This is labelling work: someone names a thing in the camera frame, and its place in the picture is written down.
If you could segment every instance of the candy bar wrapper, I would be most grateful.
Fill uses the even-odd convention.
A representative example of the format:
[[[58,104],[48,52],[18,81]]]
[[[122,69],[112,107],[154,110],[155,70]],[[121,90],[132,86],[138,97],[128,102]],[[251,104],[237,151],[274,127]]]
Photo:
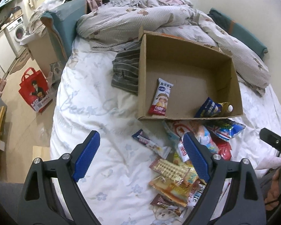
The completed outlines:
[[[181,139],[187,132],[192,132],[201,145],[205,145],[211,153],[218,153],[218,147],[211,139],[209,131],[196,120],[178,120],[178,121],[163,121],[163,126],[168,134],[169,139],[174,143],[177,153],[181,153]],[[183,161],[189,159],[187,156],[180,155]]]
[[[150,165],[150,168],[153,171],[172,180],[172,182],[176,183],[177,185],[181,184],[182,182],[186,183],[186,185],[189,185],[188,181],[186,181],[186,177],[190,171],[188,166],[181,167],[162,159],[161,157],[157,157]]]
[[[184,183],[177,186],[172,180],[163,176],[153,179],[149,182],[149,185],[173,202],[186,207],[191,187],[187,187]]]
[[[227,111],[229,105],[229,102],[216,103],[208,97],[195,114],[195,118],[212,118],[222,116]]]
[[[161,194],[155,196],[154,200],[150,203],[153,206],[161,206],[164,209],[173,211],[178,217],[183,217],[187,211],[187,207],[176,205],[174,202],[167,200]]]
[[[161,147],[159,145],[157,145],[156,143],[154,143],[153,141],[151,141],[147,135],[145,135],[145,133],[143,132],[142,129],[140,129],[139,131],[137,131],[134,135],[132,135],[132,137],[137,140],[138,142],[140,142],[141,144],[143,144],[144,146],[148,147],[149,149],[151,149],[152,151],[154,151],[156,154],[158,154],[159,156],[161,156],[163,159],[166,159],[168,154],[171,151],[171,147],[169,146],[164,146]]]
[[[201,180],[197,179],[191,189],[190,195],[188,197],[187,206],[194,208],[197,204],[198,200],[200,199],[203,191],[205,189],[205,184],[201,182]]]
[[[230,119],[208,120],[204,123],[206,128],[224,141],[229,141],[245,129],[245,125]]]
[[[165,116],[167,102],[169,100],[171,88],[173,86],[173,84],[166,82],[161,78],[158,79],[158,88],[156,90],[151,108],[148,112],[149,114]]]
[[[212,140],[215,142],[216,146],[218,147],[218,154],[223,157],[224,160],[230,161],[231,160],[231,146],[229,142],[222,140],[221,138],[217,137],[213,132],[210,132],[210,136]]]

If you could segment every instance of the cartoon character print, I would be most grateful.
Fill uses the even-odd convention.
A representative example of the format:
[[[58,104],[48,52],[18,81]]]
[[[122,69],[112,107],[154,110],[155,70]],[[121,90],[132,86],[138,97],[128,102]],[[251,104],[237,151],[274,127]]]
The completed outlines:
[[[166,208],[161,206],[154,206],[153,212],[155,214],[155,220],[151,223],[151,225],[181,225],[177,219],[177,215]]]
[[[156,103],[156,106],[167,108],[168,99],[169,99],[169,97],[167,96],[167,94],[160,93],[156,98],[156,100],[158,100],[158,102]]]

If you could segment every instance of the screw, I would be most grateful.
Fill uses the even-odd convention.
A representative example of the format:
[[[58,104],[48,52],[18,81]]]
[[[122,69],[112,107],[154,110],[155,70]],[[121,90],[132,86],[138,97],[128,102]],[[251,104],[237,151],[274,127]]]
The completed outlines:
[[[220,160],[222,157],[221,157],[219,154],[214,154],[214,155],[213,155],[213,158],[214,158],[215,160]]]
[[[70,158],[70,154],[69,154],[69,153],[63,154],[63,159],[64,159],[64,160],[67,160],[67,159],[69,159],[69,158]]]
[[[37,164],[37,163],[40,163],[41,159],[40,158],[36,158],[33,160],[33,163]]]
[[[249,164],[249,163],[250,163],[249,159],[247,159],[247,158],[244,158],[244,159],[242,160],[242,162],[243,162],[244,164]]]

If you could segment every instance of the washing machine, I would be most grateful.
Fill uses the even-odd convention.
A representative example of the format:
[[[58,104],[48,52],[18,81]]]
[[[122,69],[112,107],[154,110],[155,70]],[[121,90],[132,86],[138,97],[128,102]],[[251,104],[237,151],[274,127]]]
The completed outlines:
[[[10,23],[4,29],[6,38],[10,44],[10,47],[15,53],[16,58],[18,58],[25,50],[23,46],[20,46],[20,41],[24,37],[25,31],[26,28],[24,26],[24,21],[22,16],[16,19],[15,21],[13,21],[12,23]]]

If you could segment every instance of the rug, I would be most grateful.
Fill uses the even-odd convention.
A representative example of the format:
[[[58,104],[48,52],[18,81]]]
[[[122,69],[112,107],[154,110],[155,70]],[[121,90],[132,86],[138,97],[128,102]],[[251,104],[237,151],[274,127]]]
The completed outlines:
[[[10,74],[21,70],[25,66],[29,58],[30,58],[30,54],[28,50],[25,49],[25,51],[23,51],[21,56],[17,59],[16,63],[14,64],[13,68],[10,71]]]

